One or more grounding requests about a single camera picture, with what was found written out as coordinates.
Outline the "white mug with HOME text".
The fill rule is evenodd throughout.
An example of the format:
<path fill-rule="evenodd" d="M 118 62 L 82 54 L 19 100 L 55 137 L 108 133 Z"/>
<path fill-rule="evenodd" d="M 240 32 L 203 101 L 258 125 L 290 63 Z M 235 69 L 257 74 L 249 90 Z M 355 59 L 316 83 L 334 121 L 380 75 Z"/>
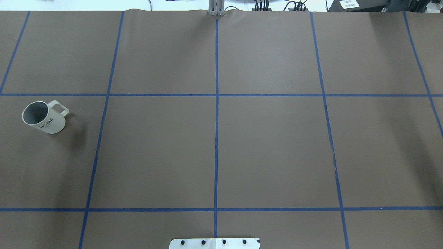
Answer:
<path fill-rule="evenodd" d="M 52 135 L 65 127 L 65 117 L 69 113 L 69 109 L 57 100 L 50 103 L 35 101 L 23 110 L 22 121 L 28 126 Z"/>

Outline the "brown paper table cover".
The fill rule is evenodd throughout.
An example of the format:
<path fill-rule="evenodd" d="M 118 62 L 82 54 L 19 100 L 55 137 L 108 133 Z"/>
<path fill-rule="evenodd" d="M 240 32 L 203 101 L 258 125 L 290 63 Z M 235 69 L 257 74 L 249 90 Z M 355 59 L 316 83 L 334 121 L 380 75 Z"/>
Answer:
<path fill-rule="evenodd" d="M 441 249 L 442 14 L 2 11 L 1 248 L 211 237 Z"/>

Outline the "aluminium frame post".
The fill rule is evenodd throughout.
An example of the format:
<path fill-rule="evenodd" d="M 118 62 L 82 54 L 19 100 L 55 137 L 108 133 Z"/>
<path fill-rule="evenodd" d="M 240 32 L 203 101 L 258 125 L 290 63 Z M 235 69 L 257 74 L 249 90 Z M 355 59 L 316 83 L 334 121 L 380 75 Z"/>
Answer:
<path fill-rule="evenodd" d="M 224 16 L 225 1 L 224 0 L 208 0 L 208 14 L 209 16 Z"/>

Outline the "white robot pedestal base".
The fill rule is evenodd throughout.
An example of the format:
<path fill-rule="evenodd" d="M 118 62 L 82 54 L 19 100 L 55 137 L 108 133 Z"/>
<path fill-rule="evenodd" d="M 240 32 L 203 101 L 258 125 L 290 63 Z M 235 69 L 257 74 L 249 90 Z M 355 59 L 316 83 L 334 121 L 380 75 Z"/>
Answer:
<path fill-rule="evenodd" d="M 260 249 L 259 238 L 182 238 L 173 239 L 170 249 Z"/>

